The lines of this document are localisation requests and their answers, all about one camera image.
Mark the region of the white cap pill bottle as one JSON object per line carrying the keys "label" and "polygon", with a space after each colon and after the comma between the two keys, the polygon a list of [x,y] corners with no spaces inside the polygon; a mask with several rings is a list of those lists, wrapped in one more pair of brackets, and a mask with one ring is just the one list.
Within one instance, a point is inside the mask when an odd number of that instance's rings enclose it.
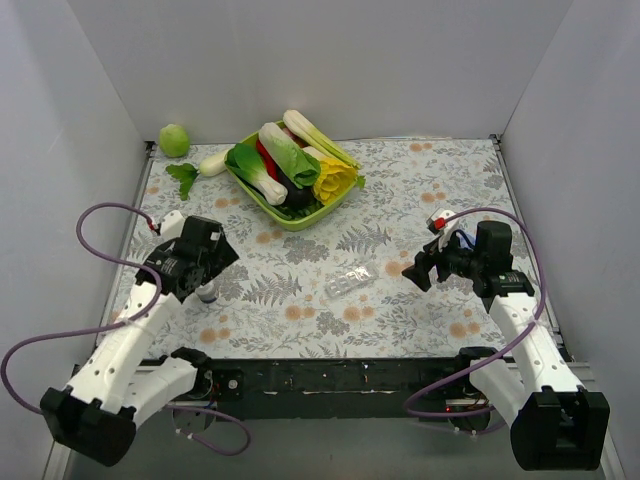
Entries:
{"label": "white cap pill bottle", "polygon": [[217,299],[217,288],[212,282],[210,282],[198,287],[195,290],[195,294],[201,302],[210,304],[215,302]]}

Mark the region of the clear pill organizer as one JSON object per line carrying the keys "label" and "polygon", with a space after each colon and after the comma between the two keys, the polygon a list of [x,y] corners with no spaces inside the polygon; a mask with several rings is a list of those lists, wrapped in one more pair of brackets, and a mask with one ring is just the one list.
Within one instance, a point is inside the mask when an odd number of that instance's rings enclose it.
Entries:
{"label": "clear pill organizer", "polygon": [[325,292],[330,298],[340,297],[370,284],[378,277],[378,271],[373,264],[361,265],[331,278],[325,285]]}

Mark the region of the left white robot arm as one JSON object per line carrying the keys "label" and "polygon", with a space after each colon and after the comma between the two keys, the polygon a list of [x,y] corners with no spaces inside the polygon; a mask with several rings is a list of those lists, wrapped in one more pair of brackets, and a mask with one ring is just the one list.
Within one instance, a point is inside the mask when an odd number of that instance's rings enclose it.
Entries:
{"label": "left white robot arm", "polygon": [[48,389],[40,409],[53,438],[104,465],[116,465],[138,428],[177,397],[211,396],[217,387],[209,357],[180,348],[141,380],[134,375],[160,330],[197,295],[213,300],[212,281],[238,258],[221,223],[170,212],[162,242],[136,274],[119,319],[61,390]]}

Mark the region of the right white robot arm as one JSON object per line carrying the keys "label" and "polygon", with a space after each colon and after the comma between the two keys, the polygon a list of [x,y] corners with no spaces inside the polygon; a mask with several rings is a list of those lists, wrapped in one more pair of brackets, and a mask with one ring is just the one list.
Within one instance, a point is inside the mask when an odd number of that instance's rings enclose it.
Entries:
{"label": "right white robot arm", "polygon": [[431,286],[431,272],[440,282],[452,275],[470,280],[507,344],[486,357],[461,353],[463,366],[414,393],[405,401],[405,411],[425,417],[425,412],[413,407],[418,398],[453,383],[464,397],[483,394],[499,413],[509,427],[512,452],[522,469],[597,469],[609,403],[603,393],[584,386],[547,328],[539,324],[533,286],[513,267],[511,227],[481,221],[469,247],[464,246],[466,236],[457,231],[453,220],[437,217],[429,229],[435,239],[416,255],[403,276],[422,291]]}

